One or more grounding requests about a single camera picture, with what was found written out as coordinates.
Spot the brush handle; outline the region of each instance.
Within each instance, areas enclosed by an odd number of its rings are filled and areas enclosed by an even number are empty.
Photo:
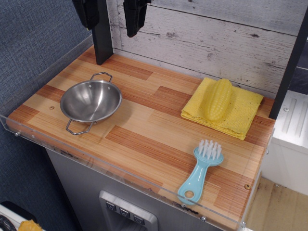
[[[187,198],[193,202],[198,202],[200,200],[200,197],[202,195],[203,191],[203,185],[205,180],[205,175],[207,172],[207,168],[210,166],[210,164],[202,162],[197,160],[197,164],[194,167],[191,175],[188,177],[188,179],[182,184],[182,186],[179,188],[178,195],[185,197],[186,192],[192,192],[193,196],[191,198]],[[193,202],[188,201],[182,197],[178,197],[180,201],[187,205],[194,205]]]

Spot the light wood floor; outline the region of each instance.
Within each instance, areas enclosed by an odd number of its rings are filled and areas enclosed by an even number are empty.
[[[253,231],[308,231],[308,196],[261,178],[246,226]]]

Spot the metal bowl handle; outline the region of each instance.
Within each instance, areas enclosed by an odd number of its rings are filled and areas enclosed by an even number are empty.
[[[91,78],[90,80],[92,80],[92,79],[94,78],[94,76],[98,76],[98,75],[102,75],[102,74],[108,75],[108,76],[110,77],[109,82],[111,82],[111,80],[112,80],[112,75],[111,75],[111,74],[108,74],[107,72],[96,73],[96,74],[92,75],[92,78]]]
[[[66,125],[66,130],[69,131],[70,133],[72,133],[73,135],[80,135],[80,134],[83,134],[83,133],[88,133],[92,127],[93,124],[96,124],[96,122],[92,122],[88,128],[88,130],[86,131],[81,131],[81,132],[73,132],[71,131],[70,129],[68,129],[69,125],[71,124],[72,122],[72,119],[69,120],[68,124]]]

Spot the yellow sponge cloth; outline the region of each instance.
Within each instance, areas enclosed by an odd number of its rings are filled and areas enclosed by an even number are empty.
[[[210,78],[204,78],[191,99],[182,109],[181,116],[244,140],[263,96],[241,88],[232,87],[230,105],[224,116],[215,122],[207,121],[205,118],[205,103],[208,98],[207,94],[215,82],[215,80]]]
[[[43,229],[33,220],[25,220],[20,223],[18,231],[42,231]]]

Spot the wood grain pattern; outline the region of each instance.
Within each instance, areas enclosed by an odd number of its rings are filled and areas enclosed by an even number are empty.
[[[212,10],[205,3],[200,5]],[[122,8],[118,4],[117,11],[112,10],[117,15],[109,15],[116,19],[112,29],[118,26],[113,40],[121,43],[115,53],[195,77],[227,78],[233,85],[275,97],[296,36],[148,6],[144,27],[128,38]]]
[[[13,112],[11,129],[174,203],[180,203],[177,191],[195,166],[193,149],[201,139],[217,141],[225,160],[209,168],[201,206],[190,208],[226,230],[237,229],[251,193],[244,185],[256,180],[273,129],[274,121],[268,119],[273,100],[262,102],[249,135],[241,141],[180,117],[200,79],[118,55],[97,66],[93,54],[90,48]],[[61,96],[101,71],[114,76],[122,104],[89,133],[73,136],[65,130],[68,118],[60,109]],[[87,126],[73,122],[70,128],[81,131]]]
[[[304,0],[155,0],[151,5],[295,36],[307,8]]]

